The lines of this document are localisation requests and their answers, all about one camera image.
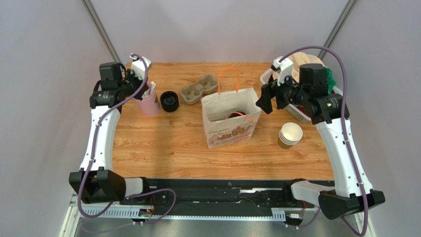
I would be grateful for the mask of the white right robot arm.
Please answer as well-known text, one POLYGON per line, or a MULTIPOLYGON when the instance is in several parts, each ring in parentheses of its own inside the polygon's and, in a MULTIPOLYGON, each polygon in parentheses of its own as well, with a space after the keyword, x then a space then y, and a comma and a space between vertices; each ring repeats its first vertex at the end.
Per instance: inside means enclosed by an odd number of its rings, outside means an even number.
POLYGON ((327 68, 321 64, 301 65, 299 80, 292 78, 291 66, 273 65, 270 70, 279 76, 268 78, 256 105, 267 114, 272 112, 273 99, 277 109, 288 105, 303 108, 324 142, 335 179, 332 187, 305 179, 288 181, 284 186, 286 202, 305 201, 316 205, 330 220, 383 204, 384 193, 373 188, 359 161, 344 98, 339 93, 329 92, 327 68))

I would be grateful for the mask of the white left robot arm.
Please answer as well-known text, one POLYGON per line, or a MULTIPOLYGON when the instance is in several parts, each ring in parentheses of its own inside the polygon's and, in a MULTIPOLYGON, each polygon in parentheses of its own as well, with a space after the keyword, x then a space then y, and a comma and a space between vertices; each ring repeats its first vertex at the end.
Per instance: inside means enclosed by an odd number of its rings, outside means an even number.
POLYGON ((121 63, 99 66, 100 80, 89 98, 91 129, 86 155, 69 184, 85 204, 122 201, 143 192, 144 179, 124 178, 113 171, 112 152, 122 105, 128 98, 140 98, 149 88, 148 71, 152 63, 145 57, 126 69, 121 63))

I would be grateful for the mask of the white paper takeout bag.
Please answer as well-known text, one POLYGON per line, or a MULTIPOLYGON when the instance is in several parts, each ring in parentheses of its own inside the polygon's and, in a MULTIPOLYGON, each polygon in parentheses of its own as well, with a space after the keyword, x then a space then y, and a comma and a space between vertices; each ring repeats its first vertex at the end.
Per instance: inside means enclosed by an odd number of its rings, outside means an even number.
POLYGON ((223 69, 218 76, 216 93, 202 97, 202 121, 209 149, 250 140, 262 109, 255 105, 258 100, 253 88, 240 89, 240 75, 233 68, 223 69), (221 76, 227 70, 237 75, 236 89, 221 90, 221 76), (225 119, 229 112, 244 112, 246 117, 225 119))

